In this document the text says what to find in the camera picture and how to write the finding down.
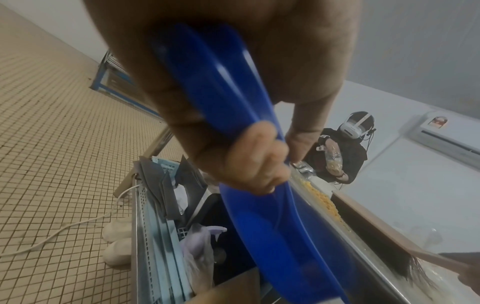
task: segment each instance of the black jacket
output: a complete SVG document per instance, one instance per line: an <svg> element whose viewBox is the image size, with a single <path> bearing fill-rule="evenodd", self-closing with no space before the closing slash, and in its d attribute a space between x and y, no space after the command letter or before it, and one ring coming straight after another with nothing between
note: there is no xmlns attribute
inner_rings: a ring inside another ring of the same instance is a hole
<svg viewBox="0 0 480 304"><path fill-rule="evenodd" d="M327 162L325 161L325 152L317 151L317 147L325 144L325 141L331 138L338 144L343 160L343 171L348 175L348 181L339 181L335 176L327 171ZM350 139L342 135L341 131L325 128L321 133L318 142L313 145L307 153L304 161L312 166L317 176L326 182L337 181L343 184L350 184L357 177L362 165L367 160L367 152L361 145L361 139Z"/></svg>

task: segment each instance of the white cable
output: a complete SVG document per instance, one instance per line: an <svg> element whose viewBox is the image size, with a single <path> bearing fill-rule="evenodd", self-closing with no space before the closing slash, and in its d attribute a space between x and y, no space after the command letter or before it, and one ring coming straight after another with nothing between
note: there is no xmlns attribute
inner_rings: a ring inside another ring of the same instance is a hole
<svg viewBox="0 0 480 304"><path fill-rule="evenodd" d="M57 234L59 234L60 232L64 231L65 229L68 229L72 226L76 226L76 225L81 225L81 224L85 224L85 223L88 223L88 222L93 222L93 221L96 221L98 219L101 219L101 218L104 218L104 217L107 217L107 216L110 216L112 214L115 214L117 211L118 211L118 206L119 206L119 202L120 202L120 199L122 198L123 195L125 195L125 193L129 192L130 190L134 189L134 188L137 188L137 187L140 187L140 185L137 185L137 186L133 186L133 187L130 187L128 188L127 190L125 190L124 192L122 192L118 198L116 199L116 210L115 212L112 212L112 210L110 210L109 213L105 213L104 215L101 215L99 217L96 217L96 218L91 218L91 219L86 219L84 221L81 221L81 222L77 222L77 223L72 223L70 225L67 225L63 228L60 228L59 230L57 230L54 234L52 234L51 236L47 237L46 239L44 239L43 241L41 241L40 243L38 244L35 244L33 245L32 247L29 247L29 248L26 248L26 249L22 249L22 250L18 250L18 251L14 251L14 252L5 252L5 253L0 253L0 257L3 257L3 256L9 256L9 255L17 255L17 254L20 254L20 253L24 253L24 252L27 252L27 251L30 251L38 246L41 246L43 244L45 244L46 242L48 242L49 240L51 240L53 237L55 237Z"/></svg>

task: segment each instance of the plastic bag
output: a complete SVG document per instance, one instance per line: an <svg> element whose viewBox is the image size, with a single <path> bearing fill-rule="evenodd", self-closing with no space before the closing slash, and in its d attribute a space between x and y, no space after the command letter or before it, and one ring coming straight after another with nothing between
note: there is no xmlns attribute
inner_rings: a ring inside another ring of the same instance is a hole
<svg viewBox="0 0 480 304"><path fill-rule="evenodd" d="M329 149L325 149L325 160L326 167L329 172L336 173L336 175L341 174L344 161L340 151L336 147L332 147L331 151Z"/></svg>
<svg viewBox="0 0 480 304"><path fill-rule="evenodd" d="M217 240L226 230L224 227L205 227L194 223L180 241L186 275L195 294L206 292L214 286L214 250L210 236L215 235Z"/></svg>

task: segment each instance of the brush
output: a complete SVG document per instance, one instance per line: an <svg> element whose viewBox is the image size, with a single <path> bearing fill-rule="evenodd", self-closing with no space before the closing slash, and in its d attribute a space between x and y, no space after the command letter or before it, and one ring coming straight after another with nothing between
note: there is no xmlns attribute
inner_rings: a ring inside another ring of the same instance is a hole
<svg viewBox="0 0 480 304"><path fill-rule="evenodd" d="M458 274L468 269L466 263L423 250L347 195L338 191L333 194L331 200L345 223L391 270L410 283L415 282L422 289L436 288L420 259Z"/></svg>

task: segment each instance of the ceiling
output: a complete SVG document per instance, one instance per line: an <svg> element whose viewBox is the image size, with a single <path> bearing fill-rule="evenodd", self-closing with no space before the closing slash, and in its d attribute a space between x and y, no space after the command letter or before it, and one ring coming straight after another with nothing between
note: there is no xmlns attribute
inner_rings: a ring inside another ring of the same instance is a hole
<svg viewBox="0 0 480 304"><path fill-rule="evenodd" d="M480 1L364 0L348 80L480 119Z"/></svg>

